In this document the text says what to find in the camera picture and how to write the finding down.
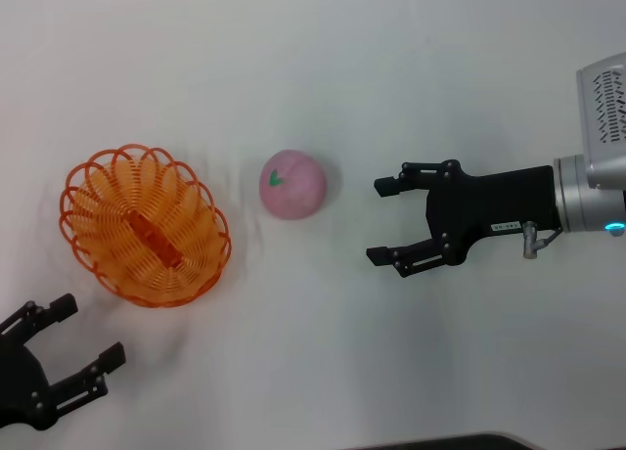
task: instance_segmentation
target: white label sticker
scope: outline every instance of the white label sticker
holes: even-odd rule
[[[519,222],[494,223],[491,226],[494,232],[504,232],[505,230],[521,230]]]

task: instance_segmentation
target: metal cylinder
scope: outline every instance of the metal cylinder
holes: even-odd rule
[[[555,159],[555,196],[564,232],[595,232],[626,222],[624,193],[591,189],[582,155]]]
[[[537,225],[535,222],[526,222],[522,226],[524,234],[524,258],[537,259]]]

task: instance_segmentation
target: camera vent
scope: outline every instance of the camera vent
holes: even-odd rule
[[[602,72],[594,79],[598,130],[603,144],[626,140],[626,100],[622,79],[621,71],[615,68]]]

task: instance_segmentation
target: orange wire basket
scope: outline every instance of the orange wire basket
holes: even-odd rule
[[[163,149],[129,144],[96,153],[67,176],[60,210],[78,262],[140,306],[198,298],[231,255],[226,218],[211,193]]]

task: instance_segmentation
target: white table surface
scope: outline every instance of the white table surface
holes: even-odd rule
[[[428,237],[404,160],[471,174],[582,152],[574,72],[626,50],[624,0],[0,0],[0,318],[65,292],[29,345],[52,381],[121,340],[110,394],[1,448],[319,450],[495,430],[551,450],[626,443],[623,241],[521,237],[401,279],[365,249]],[[57,227],[76,164],[163,146],[232,228],[189,306],[113,298]],[[257,178],[319,156],[329,203],[283,222]]]

